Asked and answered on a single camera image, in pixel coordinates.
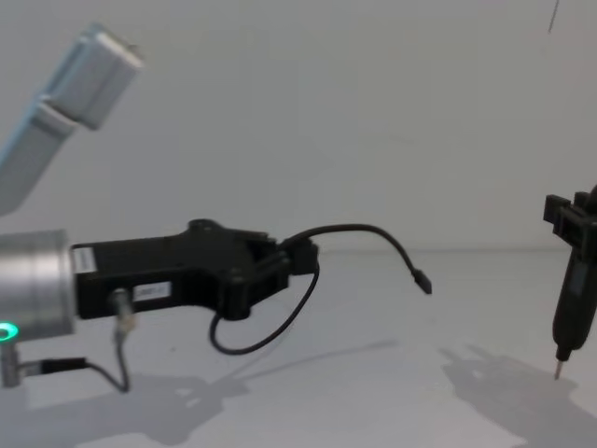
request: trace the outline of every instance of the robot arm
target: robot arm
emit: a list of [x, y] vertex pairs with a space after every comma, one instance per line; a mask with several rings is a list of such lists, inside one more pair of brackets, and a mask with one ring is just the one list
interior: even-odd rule
[[[23, 125], [0, 154], [0, 216], [16, 210], [78, 125], [97, 130], [143, 63], [133, 47], [101, 25], [92, 25], [35, 99]], [[319, 277], [311, 238], [338, 231], [369, 231], [386, 239], [405, 260], [415, 282], [431, 282], [388, 232], [361, 224], [327, 226], [278, 244], [267, 233], [225, 229], [191, 221], [174, 236], [70, 247], [64, 231], [0, 236], [0, 361], [3, 386], [22, 377], [91, 369], [121, 392], [130, 388], [123, 344], [134, 314], [198, 305], [215, 312], [210, 340], [227, 355], [251, 353], [273, 341], [297, 317]], [[221, 319], [246, 319], [251, 307], [288, 287], [291, 275], [312, 274], [299, 305], [260, 343], [223, 347]], [[84, 357], [21, 363], [16, 344], [74, 332], [74, 320], [115, 316], [115, 344], [122, 380]]]

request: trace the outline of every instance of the white label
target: white label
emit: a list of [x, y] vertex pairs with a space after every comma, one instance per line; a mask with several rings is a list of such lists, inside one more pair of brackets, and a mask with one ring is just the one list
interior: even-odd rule
[[135, 301], [150, 301], [170, 297], [172, 285], [170, 282], [152, 283], [134, 287], [133, 299]]
[[75, 262], [76, 273], [95, 273], [97, 265], [95, 264], [95, 255], [91, 247], [80, 247], [73, 249], [73, 261]]

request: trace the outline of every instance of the white table surface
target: white table surface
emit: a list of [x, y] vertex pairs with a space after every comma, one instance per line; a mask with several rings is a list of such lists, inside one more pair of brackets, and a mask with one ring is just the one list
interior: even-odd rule
[[[414, 254], [425, 296], [392, 252], [333, 252], [296, 325], [272, 349], [224, 357], [211, 313], [140, 315], [133, 391], [93, 372], [0, 391], [2, 448], [597, 446], [597, 337], [554, 382], [551, 320], [565, 252]], [[245, 344], [273, 329], [308, 278], [225, 324]], [[25, 343], [25, 359], [88, 355], [114, 369], [110, 319]]]

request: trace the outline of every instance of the black cable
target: black cable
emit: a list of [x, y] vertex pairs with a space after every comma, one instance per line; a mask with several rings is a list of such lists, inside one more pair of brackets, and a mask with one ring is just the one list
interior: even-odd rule
[[429, 280], [429, 278], [424, 274], [423, 271], [415, 268], [414, 264], [412, 264], [412, 260], [410, 259], [409, 254], [407, 253], [406, 249], [402, 246], [402, 244], [399, 243], [398, 240], [389, 232], [379, 227], [371, 226], [370, 224], [339, 224], [334, 226], [315, 227], [313, 229], [308, 229], [306, 231], [302, 231], [301, 233], [297, 233], [296, 235], [291, 236], [290, 238], [282, 241], [279, 248], [280, 250], [287, 250], [288, 248], [292, 247], [292, 245], [317, 235], [323, 235], [327, 233], [340, 233], [347, 231], [366, 231], [381, 236], [381, 238], [390, 243], [390, 245], [392, 245], [394, 249], [398, 251], [402, 259], [406, 263], [407, 268], [409, 268], [410, 273], [414, 277], [416, 284], [419, 285], [423, 292], [425, 294], [432, 293], [431, 280]]
[[402, 244], [399, 243], [398, 240], [394, 238], [389, 232], [379, 227], [371, 226], [370, 224], [338, 224], [333, 226], [322, 226], [315, 227], [313, 229], [308, 229], [282, 241], [280, 243], [280, 250], [286, 250], [288, 247], [306, 238], [312, 238], [314, 236], [324, 235], [326, 233], [341, 233], [347, 231], [367, 231], [369, 233], [375, 233], [377, 235], [380, 235], [381, 238], [384, 238], [398, 251], [398, 253], [402, 256], [402, 259], [404, 259], [404, 262], [407, 263], [407, 267], [409, 268], [409, 270], [411, 272], [415, 271], [415, 267], [412, 264], [412, 261], [410, 260], [409, 254], [407, 254], [407, 251], [402, 246]]
[[[412, 273], [412, 276], [414, 277], [416, 284], [419, 285], [419, 287], [426, 294], [431, 294], [432, 286], [431, 286], [431, 281], [429, 280], [429, 278], [424, 274], [423, 271], [415, 268], [414, 264], [412, 263], [412, 260], [409, 257], [409, 254], [407, 253], [406, 249], [402, 246], [402, 244], [399, 243], [398, 240], [396, 238], [394, 238], [394, 236], [392, 236], [390, 233], [388, 233], [384, 229], [380, 229], [379, 227], [371, 226], [369, 224], [340, 224], [340, 225], [335, 225], [335, 226], [316, 227], [314, 229], [302, 231], [301, 233], [297, 233], [296, 235], [291, 236], [290, 238], [282, 241], [280, 243], [280, 245], [278, 246], [278, 248], [281, 251], [288, 251], [292, 248], [293, 245], [300, 243], [306, 239], [312, 238], [314, 236], [323, 235], [326, 233], [338, 233], [338, 232], [346, 232], [346, 231], [367, 231], [369, 233], [375, 233], [375, 234], [381, 236], [381, 238], [385, 239], [388, 243], [390, 243], [394, 247], [395, 250], [398, 251], [398, 253], [402, 257], [402, 259], [406, 263], [407, 267], [409, 268], [410, 273]], [[317, 266], [315, 268], [315, 272], [313, 274], [313, 279], [311, 281], [311, 284], [309, 285], [307, 292], [305, 293], [303, 298], [300, 300], [300, 302], [298, 303], [297, 307], [294, 309], [292, 314], [286, 319], [286, 321], [276, 331], [274, 331], [270, 336], [263, 339], [259, 343], [255, 343], [255, 344], [250, 345], [245, 348], [227, 348], [227, 347], [225, 347], [217, 340], [217, 335], [216, 335], [217, 325], [219, 324], [220, 320], [222, 320], [222, 316], [218, 315], [218, 314], [214, 315], [214, 318], [212, 319], [212, 322], [209, 326], [209, 340], [210, 340], [212, 346], [215, 348], [215, 350], [217, 350], [218, 352], [223, 353], [225, 355], [238, 356], [238, 355], [248, 355], [249, 353], [253, 353], [256, 350], [259, 350], [260, 348], [265, 347], [268, 343], [271, 343], [273, 340], [275, 340], [277, 337], [279, 337], [282, 333], [284, 333], [286, 331], [286, 329], [288, 329], [288, 327], [290, 327], [290, 324], [292, 324], [292, 322], [297, 318], [300, 311], [305, 306], [305, 303], [307, 303], [307, 301], [311, 297], [313, 291], [315, 290], [315, 286], [317, 285], [317, 280], [319, 280], [319, 273], [320, 273], [320, 267], [319, 267], [319, 264], [317, 264]]]
[[85, 367], [96, 371], [102, 375], [105, 380], [110, 383], [118, 392], [126, 394], [131, 390], [131, 378], [129, 376], [129, 368], [127, 366], [126, 358], [124, 357], [124, 338], [118, 338], [116, 342], [116, 358], [118, 360], [118, 369], [120, 370], [120, 377], [122, 381], [119, 382], [111, 373], [109, 373], [102, 366], [98, 366], [92, 362], [86, 362]]
[[315, 290], [315, 287], [317, 286], [317, 281], [319, 280], [319, 273], [320, 273], [320, 268], [319, 268], [319, 264], [317, 264], [317, 267], [315, 268], [315, 272], [313, 273], [313, 278], [311, 280], [311, 284], [309, 285], [307, 292], [305, 292], [305, 295], [302, 297], [302, 299], [300, 300], [300, 302], [298, 303], [297, 307], [294, 309], [292, 314], [286, 319], [286, 321], [280, 327], [278, 327], [278, 329], [276, 331], [274, 331], [270, 336], [261, 340], [258, 343], [254, 343], [253, 345], [250, 345], [245, 348], [227, 348], [227, 347], [225, 347], [217, 340], [217, 335], [216, 335], [217, 325], [219, 324], [222, 317], [220, 315], [214, 315], [214, 318], [212, 319], [212, 323], [209, 326], [209, 340], [212, 343], [212, 346], [215, 348], [215, 350], [217, 350], [220, 353], [223, 353], [224, 355], [240, 356], [240, 355], [248, 355], [249, 353], [256, 352], [260, 348], [265, 347], [268, 343], [271, 343], [272, 341], [274, 341], [277, 337], [279, 337], [282, 333], [284, 333], [286, 331], [286, 329], [288, 329], [288, 327], [290, 327], [292, 322], [297, 318], [300, 311], [303, 309], [303, 307], [305, 306], [305, 304], [307, 303], [307, 301], [313, 294], [313, 291]]

